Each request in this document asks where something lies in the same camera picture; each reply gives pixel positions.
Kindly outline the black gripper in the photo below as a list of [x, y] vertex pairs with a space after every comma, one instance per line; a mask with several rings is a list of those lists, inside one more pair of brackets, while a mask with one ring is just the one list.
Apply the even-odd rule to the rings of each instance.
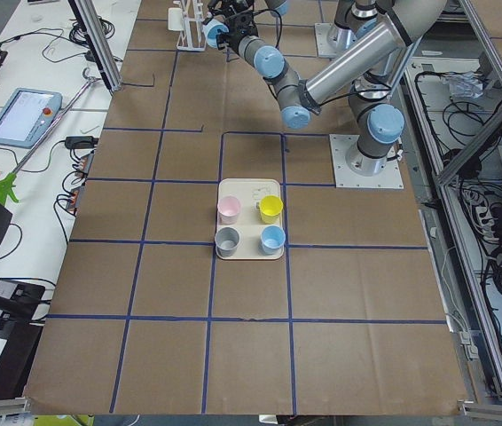
[[227, 30], [220, 29], [216, 36], [218, 49], [230, 47], [238, 49], [241, 41], [247, 36], [258, 36], [258, 30], [251, 11], [241, 12], [227, 17], [224, 24]]

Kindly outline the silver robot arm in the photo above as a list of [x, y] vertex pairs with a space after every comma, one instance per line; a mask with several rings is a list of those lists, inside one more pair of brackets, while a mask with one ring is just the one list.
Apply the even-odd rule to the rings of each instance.
[[356, 116], [359, 137], [346, 153], [346, 163], [358, 175], [380, 174], [388, 162], [388, 152], [404, 130], [404, 116], [390, 104], [390, 96], [400, 82], [409, 58], [420, 38], [441, 15], [444, 1], [340, 1], [326, 41], [336, 53], [361, 42], [375, 51], [376, 42], [367, 42], [369, 33], [380, 23], [399, 25], [400, 42], [394, 50], [373, 63], [352, 83], [349, 106]]
[[212, 1], [205, 22], [207, 42], [230, 48], [274, 90], [283, 123], [302, 129], [323, 105], [351, 96], [373, 103], [389, 96], [422, 36], [443, 12], [443, 1], [340, 1], [327, 41], [336, 56], [302, 78], [255, 24], [251, 1]]

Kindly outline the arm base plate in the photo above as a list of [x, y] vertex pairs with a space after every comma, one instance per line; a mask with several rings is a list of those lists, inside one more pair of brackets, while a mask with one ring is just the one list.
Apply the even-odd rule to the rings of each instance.
[[358, 135], [330, 134], [335, 186], [339, 189], [402, 190], [398, 155], [393, 147], [382, 159], [363, 156]]
[[340, 28], [331, 23], [316, 23], [315, 37], [320, 58], [335, 58], [346, 51], [356, 40], [350, 28]]

